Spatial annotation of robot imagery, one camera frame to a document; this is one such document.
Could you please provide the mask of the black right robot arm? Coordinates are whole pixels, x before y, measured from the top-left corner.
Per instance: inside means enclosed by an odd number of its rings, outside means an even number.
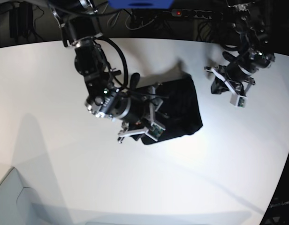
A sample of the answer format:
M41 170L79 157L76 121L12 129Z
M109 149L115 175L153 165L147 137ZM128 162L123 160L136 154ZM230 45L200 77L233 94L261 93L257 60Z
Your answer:
M75 68L83 76L89 94L85 101L87 110L99 118L121 120L121 136L153 131L156 127L153 119L153 100L157 99L155 89L151 86L146 91L136 91L140 75L129 75L122 50L94 26L94 20L117 14L120 10L99 13L99 6L92 0L48 0L46 4L61 29L63 45L75 51ZM116 50L122 71L111 67L99 40Z

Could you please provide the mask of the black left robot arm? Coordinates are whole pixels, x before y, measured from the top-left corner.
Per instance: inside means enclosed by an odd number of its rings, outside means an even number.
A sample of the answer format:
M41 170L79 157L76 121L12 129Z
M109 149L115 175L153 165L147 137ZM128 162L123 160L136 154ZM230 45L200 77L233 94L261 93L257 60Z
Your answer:
M266 7L270 3L265 0L228 0L226 4L224 20L231 23L239 35L239 44L235 47L223 44L222 56L228 64L206 67L205 70L215 76L212 94L229 91L245 96L255 85L252 75L275 61L269 44L271 28L267 24L270 14Z

